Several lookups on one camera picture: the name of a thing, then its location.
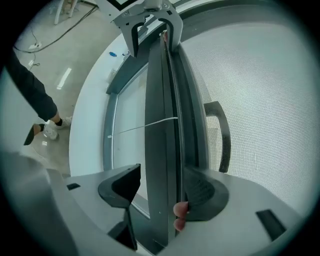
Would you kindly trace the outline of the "person's dark trousers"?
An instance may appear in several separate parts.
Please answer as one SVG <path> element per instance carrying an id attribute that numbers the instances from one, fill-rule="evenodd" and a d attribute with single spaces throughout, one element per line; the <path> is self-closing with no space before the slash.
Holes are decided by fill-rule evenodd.
<path id="1" fill-rule="evenodd" d="M 46 93 L 43 83 L 20 63 L 13 50 L 10 51 L 4 66 L 20 93 L 38 117 L 46 122 L 52 121 L 59 127 L 62 126 L 63 120 L 59 115 L 57 106 Z"/>

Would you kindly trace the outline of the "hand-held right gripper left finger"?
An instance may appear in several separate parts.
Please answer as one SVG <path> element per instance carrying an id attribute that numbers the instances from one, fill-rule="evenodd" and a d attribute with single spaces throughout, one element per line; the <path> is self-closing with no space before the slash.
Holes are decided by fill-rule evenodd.
<path id="1" fill-rule="evenodd" d="M 132 204 L 141 184 L 140 164 L 69 177 L 65 183 L 101 231 L 143 255 L 155 254 L 149 219 Z"/>

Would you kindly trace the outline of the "person's white sneaker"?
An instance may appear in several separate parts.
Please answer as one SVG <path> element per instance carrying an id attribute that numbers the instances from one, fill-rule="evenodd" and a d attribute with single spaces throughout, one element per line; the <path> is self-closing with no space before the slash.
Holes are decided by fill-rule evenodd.
<path id="1" fill-rule="evenodd" d="M 58 138 L 58 132 L 55 127 L 45 124 L 43 129 L 43 134 L 50 140 L 56 140 Z"/>
<path id="2" fill-rule="evenodd" d="M 59 122 L 55 123 L 57 129 L 69 128 L 72 124 L 72 117 L 61 118 Z"/>

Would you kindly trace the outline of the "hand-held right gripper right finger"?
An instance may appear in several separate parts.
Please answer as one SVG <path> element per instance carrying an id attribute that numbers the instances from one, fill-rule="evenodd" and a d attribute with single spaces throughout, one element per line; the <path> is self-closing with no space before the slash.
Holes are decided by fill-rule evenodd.
<path id="1" fill-rule="evenodd" d="M 174 241 L 180 256 L 268 256 L 289 243 L 307 206 L 288 203 L 253 181 L 186 167 L 186 225 Z"/>

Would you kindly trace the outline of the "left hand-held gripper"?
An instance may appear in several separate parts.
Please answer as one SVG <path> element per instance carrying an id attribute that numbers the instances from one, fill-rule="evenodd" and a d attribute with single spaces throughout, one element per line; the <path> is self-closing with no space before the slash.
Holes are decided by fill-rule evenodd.
<path id="1" fill-rule="evenodd" d="M 122 34 L 129 53 L 136 57 L 139 49 L 138 27 L 145 24 L 145 16 L 154 15 L 167 25 L 167 44 L 174 52 L 181 41 L 183 20 L 169 0 L 96 0 L 106 20 L 124 17 Z"/>

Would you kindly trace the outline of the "person's right hand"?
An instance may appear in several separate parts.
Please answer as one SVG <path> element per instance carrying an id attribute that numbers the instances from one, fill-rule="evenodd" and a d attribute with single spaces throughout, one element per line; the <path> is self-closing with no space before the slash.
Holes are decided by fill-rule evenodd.
<path id="1" fill-rule="evenodd" d="M 174 221 L 173 225 L 178 232 L 181 232 L 185 227 L 188 206 L 188 201 L 182 201 L 176 203 L 173 207 L 173 213 L 176 216 L 176 220 Z"/>

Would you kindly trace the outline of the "white table leg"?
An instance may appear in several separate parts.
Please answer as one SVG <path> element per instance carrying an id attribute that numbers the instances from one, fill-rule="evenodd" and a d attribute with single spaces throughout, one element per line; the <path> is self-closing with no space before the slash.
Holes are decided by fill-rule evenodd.
<path id="1" fill-rule="evenodd" d="M 55 14 L 55 18 L 54 18 L 54 25 L 57 25 L 59 23 L 59 18 L 60 18 L 60 14 L 62 11 L 62 7 L 64 4 L 64 0 L 59 0 L 57 8 L 56 8 L 56 14 Z"/>

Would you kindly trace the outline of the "dark grey sliding door frame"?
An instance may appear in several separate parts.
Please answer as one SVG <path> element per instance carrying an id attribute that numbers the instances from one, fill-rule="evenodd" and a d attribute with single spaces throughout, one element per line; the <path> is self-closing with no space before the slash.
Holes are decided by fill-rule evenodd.
<path id="1" fill-rule="evenodd" d="M 173 256 L 179 255 L 175 254 L 175 239 L 183 231 L 174 227 L 177 217 L 173 208 L 176 203 L 188 202 L 184 169 L 219 172 L 223 145 L 218 118 L 205 113 L 204 104 L 208 102 L 203 101 L 200 84 L 195 80 L 200 70 L 191 65 L 181 42 L 198 39 L 202 33 L 214 33 L 218 29 L 234 31 L 237 27 L 248 29 L 253 25 L 270 28 L 283 22 L 274 4 L 255 0 L 210 2 L 179 15 L 183 28 L 175 51 L 170 51 L 167 42 L 158 36 L 161 29 L 167 29 L 167 24 L 162 22 L 160 28 L 138 42 L 137 56 L 129 56 L 121 64 L 107 88 L 110 103 L 104 130 L 105 134 L 114 135 L 116 101 L 125 87 L 147 69 L 146 125 L 143 138 L 137 142 L 138 148 L 147 152 L 149 213 L 144 215 L 149 220 L 155 254 Z M 232 176 L 231 160 L 242 151 L 255 152 L 248 138 L 253 124 L 247 113 L 232 114 L 224 100 L 215 97 L 211 102 L 215 101 L 222 106 L 229 125 L 231 155 L 226 174 Z"/>

